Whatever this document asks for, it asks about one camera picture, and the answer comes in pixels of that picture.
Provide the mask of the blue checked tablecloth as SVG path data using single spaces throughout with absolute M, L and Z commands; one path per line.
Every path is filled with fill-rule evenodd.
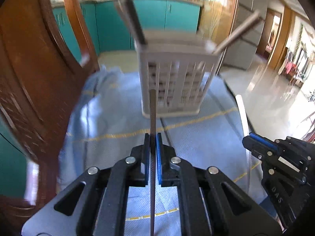
M 148 141 L 149 131 L 139 74 L 101 68 L 86 81 L 71 114 L 59 153 L 59 188 L 90 167 L 113 167 Z M 194 167 L 215 166 L 258 204 L 266 199 L 260 162 L 253 158 L 247 165 L 239 111 L 221 78 L 212 80 L 197 115 L 158 119 L 157 131 L 165 145 Z

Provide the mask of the wooden glass sliding door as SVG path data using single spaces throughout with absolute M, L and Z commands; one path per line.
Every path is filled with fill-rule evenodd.
M 238 0 L 192 0 L 202 5 L 197 32 L 220 44 L 233 31 Z

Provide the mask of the white chopstick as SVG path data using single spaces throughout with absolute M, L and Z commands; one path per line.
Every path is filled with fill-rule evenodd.
M 240 119 L 241 119 L 241 124 L 242 124 L 242 130 L 244 136 L 249 135 L 249 125 L 248 125 L 248 120 L 247 120 L 247 115 L 245 111 L 245 105 L 243 98 L 240 94 L 237 94 L 235 96 L 236 104 L 238 106 L 239 114 L 240 114 Z M 251 152 L 246 149 L 246 162 L 247 162 L 247 187 L 246 191 L 249 193 L 250 189 L 250 171 L 251 171 Z

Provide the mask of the white slotted utensil basket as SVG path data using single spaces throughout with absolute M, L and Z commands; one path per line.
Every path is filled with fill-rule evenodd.
M 193 32 L 145 30 L 135 42 L 142 88 L 142 114 L 149 117 L 149 91 L 156 91 L 157 117 L 196 115 L 221 59 L 216 44 Z

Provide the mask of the black chopsticks in basket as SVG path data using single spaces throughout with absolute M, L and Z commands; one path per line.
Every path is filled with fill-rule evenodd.
M 133 0 L 117 0 L 114 6 L 136 43 L 142 46 L 147 45 Z

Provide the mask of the silver refrigerator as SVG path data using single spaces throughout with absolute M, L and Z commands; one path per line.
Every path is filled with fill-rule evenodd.
M 238 0 L 233 30 L 246 32 L 228 47 L 223 65 L 249 69 L 262 36 L 267 6 L 267 0 Z

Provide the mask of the brown wooden chair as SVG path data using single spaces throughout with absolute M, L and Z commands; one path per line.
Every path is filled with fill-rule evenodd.
M 64 0 L 79 44 L 77 62 L 61 36 L 50 0 L 1 4 L 1 118 L 38 165 L 35 200 L 1 197 L 1 221 L 23 224 L 56 195 L 58 155 L 83 85 L 99 69 L 79 0 Z

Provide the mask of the beige chopstick in basket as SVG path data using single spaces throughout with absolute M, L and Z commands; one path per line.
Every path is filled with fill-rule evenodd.
M 231 34 L 225 38 L 225 40 L 216 46 L 216 49 L 212 52 L 212 55 L 219 55 L 222 53 L 227 47 L 231 46 L 235 41 L 253 29 L 261 21 L 262 17 L 260 16 L 260 11 L 254 11 L 251 16 L 249 16 L 233 32 L 231 32 Z

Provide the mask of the teal kitchen cabinets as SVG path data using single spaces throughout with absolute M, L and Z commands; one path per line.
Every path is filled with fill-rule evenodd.
M 201 6 L 176 0 L 135 0 L 134 5 L 144 29 L 183 30 L 196 32 Z M 85 23 L 97 54 L 108 51 L 134 50 L 131 37 L 113 2 L 81 3 Z M 80 49 L 66 15 L 65 8 L 53 8 L 58 28 L 77 61 Z M 1 172 L 1 195 L 23 198 L 26 188 L 26 158 L 21 147 L 1 123 L 1 169 L 13 168 L 12 178 Z

